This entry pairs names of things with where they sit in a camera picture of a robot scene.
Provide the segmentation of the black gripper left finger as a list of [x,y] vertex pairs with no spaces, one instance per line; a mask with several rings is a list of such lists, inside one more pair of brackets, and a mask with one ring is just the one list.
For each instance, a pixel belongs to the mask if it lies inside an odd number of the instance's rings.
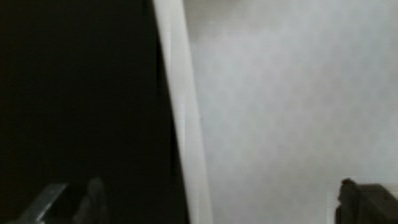
[[51,183],[16,219],[16,224],[108,224],[105,185],[99,178],[78,189]]

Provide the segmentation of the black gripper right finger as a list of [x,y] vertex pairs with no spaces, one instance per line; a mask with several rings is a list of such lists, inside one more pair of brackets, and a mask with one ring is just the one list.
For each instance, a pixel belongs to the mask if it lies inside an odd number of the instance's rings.
[[341,181],[334,224],[398,224],[398,198],[380,184]]

